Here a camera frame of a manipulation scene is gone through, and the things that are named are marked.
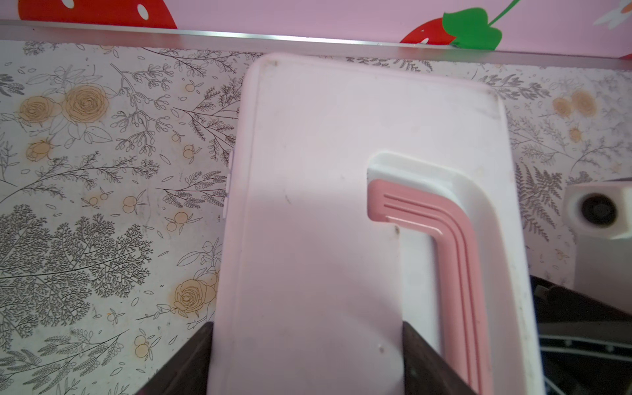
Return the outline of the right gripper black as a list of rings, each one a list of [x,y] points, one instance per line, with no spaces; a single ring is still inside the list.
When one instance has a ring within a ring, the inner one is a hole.
[[[547,394],[630,394],[631,315],[531,276]]]

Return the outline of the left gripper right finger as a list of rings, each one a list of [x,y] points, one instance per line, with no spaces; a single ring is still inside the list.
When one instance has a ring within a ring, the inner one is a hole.
[[[406,321],[403,322],[402,344],[405,394],[476,395]]]

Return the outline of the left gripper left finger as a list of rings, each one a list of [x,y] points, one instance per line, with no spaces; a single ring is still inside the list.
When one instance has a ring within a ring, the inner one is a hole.
[[[205,323],[136,395],[205,395],[214,322]]]

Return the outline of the white pink blue tool box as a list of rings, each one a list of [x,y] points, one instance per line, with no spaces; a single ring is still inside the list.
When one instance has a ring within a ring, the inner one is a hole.
[[[447,197],[476,232],[493,391],[541,394],[503,101],[488,85],[268,54],[232,157],[210,394],[400,394],[402,325],[443,329],[429,239],[374,222],[369,183]]]

